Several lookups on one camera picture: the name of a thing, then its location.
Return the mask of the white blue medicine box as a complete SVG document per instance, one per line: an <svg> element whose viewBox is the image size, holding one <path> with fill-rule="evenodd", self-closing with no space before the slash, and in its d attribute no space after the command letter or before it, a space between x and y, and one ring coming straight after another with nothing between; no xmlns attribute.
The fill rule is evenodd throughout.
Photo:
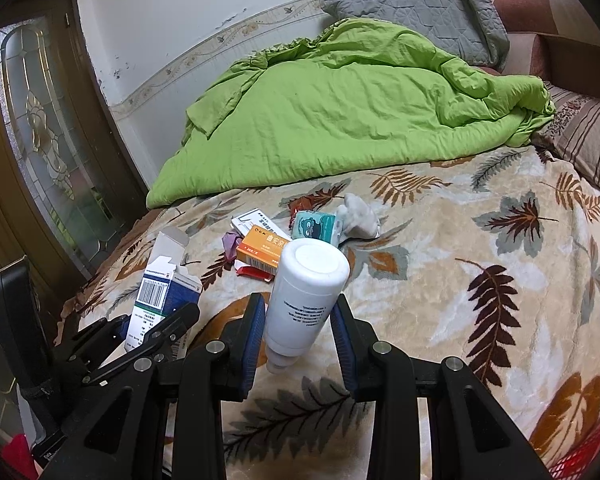
<svg viewBox="0 0 600 480"><path fill-rule="evenodd" d="M184 266L189 236L168 226L162 229L151 249L135 297L124 350L131 352L148 332L184 304L196 304L202 293L201 280Z"/></svg>

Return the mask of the red foot patch box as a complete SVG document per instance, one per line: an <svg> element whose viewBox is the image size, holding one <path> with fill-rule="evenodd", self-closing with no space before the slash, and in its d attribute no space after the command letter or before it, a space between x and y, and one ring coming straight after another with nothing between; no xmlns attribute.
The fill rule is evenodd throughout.
<svg viewBox="0 0 600 480"><path fill-rule="evenodd" d="M255 266L248 266L241 261L236 260L234 262L234 268L238 276L243 278L253 278L254 280L269 283L274 278L274 275L265 271L262 271Z"/></svg>

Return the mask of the white plastic bottle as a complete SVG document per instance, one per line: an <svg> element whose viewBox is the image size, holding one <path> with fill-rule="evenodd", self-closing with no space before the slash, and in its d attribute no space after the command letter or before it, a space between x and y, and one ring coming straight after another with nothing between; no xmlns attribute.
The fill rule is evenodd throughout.
<svg viewBox="0 0 600 480"><path fill-rule="evenodd" d="M269 372L283 373L309 351L349 275L348 259L331 244L313 238L286 244L265 315Z"/></svg>

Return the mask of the teal tissue packet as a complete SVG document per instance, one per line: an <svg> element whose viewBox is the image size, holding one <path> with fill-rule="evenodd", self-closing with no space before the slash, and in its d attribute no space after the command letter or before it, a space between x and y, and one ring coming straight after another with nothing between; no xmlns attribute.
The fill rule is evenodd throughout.
<svg viewBox="0 0 600 480"><path fill-rule="evenodd" d="M300 210L292 222L291 238L312 238L338 246L342 226L336 214L323 214L319 211Z"/></svg>

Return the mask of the purple wrapper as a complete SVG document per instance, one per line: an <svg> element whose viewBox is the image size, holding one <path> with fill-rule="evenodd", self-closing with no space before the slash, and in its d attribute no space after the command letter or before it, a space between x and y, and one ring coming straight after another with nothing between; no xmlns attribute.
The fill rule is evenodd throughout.
<svg viewBox="0 0 600 480"><path fill-rule="evenodd" d="M234 262L237 256L237 247L244 238L242 234L235 231L228 231L222 236L222 244L225 259L228 262Z"/></svg>

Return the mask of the orange medicine box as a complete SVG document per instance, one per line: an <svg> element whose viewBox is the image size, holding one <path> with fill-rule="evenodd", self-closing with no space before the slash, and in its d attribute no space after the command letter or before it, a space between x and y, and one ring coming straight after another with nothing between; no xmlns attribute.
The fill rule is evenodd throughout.
<svg viewBox="0 0 600 480"><path fill-rule="evenodd" d="M236 259L247 266L275 275L284 247L288 244L285 237L253 226L236 248Z"/></svg>

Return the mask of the leaf patterned bed blanket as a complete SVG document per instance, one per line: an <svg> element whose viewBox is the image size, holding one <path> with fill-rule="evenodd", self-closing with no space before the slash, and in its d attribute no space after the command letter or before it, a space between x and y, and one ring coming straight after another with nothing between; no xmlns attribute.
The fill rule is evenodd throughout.
<svg viewBox="0 0 600 480"><path fill-rule="evenodd" d="M201 280L189 347L205 344L268 283L236 274L222 236L262 210L332 212L353 193L378 214L376 240L343 245L344 293L358 318L410 356L459 356L550 470L600 419L600 191L569 162L501 148L452 162L352 172L193 198L148 214L62 309L85 326L132 310L157 234L189 236L184 264Z"/></svg>

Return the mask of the wooden glass panel door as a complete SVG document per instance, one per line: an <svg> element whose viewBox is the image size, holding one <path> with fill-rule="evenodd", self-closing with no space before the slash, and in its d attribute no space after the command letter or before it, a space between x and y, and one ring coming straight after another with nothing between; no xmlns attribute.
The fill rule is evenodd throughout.
<svg viewBox="0 0 600 480"><path fill-rule="evenodd" d="M0 269L58 311L145 213L146 188L88 57L76 0L0 12Z"/></svg>

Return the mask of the red plastic basket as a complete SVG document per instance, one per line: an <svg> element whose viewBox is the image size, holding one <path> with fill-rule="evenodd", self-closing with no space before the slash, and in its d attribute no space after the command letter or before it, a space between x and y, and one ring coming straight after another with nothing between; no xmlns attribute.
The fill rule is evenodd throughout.
<svg viewBox="0 0 600 480"><path fill-rule="evenodd" d="M600 419L580 443L573 445L571 450L550 466L550 475L553 479L582 479L598 456L600 456Z"/></svg>

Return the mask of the green quilt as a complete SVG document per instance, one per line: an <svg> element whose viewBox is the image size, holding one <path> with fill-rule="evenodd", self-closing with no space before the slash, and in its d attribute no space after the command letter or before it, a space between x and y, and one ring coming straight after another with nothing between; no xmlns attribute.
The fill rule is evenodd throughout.
<svg viewBox="0 0 600 480"><path fill-rule="evenodd" d="M554 115L538 77L494 76L414 30L346 18L230 66L189 105L146 204L518 148Z"/></svg>

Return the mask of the striped brown pillow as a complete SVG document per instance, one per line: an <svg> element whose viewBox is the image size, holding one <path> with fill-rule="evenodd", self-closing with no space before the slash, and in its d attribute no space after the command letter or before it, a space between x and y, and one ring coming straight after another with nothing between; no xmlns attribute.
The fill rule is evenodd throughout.
<svg viewBox="0 0 600 480"><path fill-rule="evenodd" d="M555 104L554 119L532 134L532 142L571 162L600 190L600 98L545 83Z"/></svg>

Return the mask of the grey quilted pillow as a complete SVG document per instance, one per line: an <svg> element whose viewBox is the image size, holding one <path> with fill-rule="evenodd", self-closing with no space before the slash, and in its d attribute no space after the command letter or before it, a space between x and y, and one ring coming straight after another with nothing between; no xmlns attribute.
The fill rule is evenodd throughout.
<svg viewBox="0 0 600 480"><path fill-rule="evenodd" d="M373 18L402 25L470 65L501 70L509 39L492 0L322 0L334 20Z"/></svg>

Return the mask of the brown padded headboard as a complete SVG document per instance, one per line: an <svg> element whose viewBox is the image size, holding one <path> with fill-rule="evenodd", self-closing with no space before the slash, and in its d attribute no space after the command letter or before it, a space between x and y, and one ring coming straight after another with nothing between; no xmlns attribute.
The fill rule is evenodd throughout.
<svg viewBox="0 0 600 480"><path fill-rule="evenodd" d="M600 98L600 29L579 0L493 0L509 36L504 74Z"/></svg>

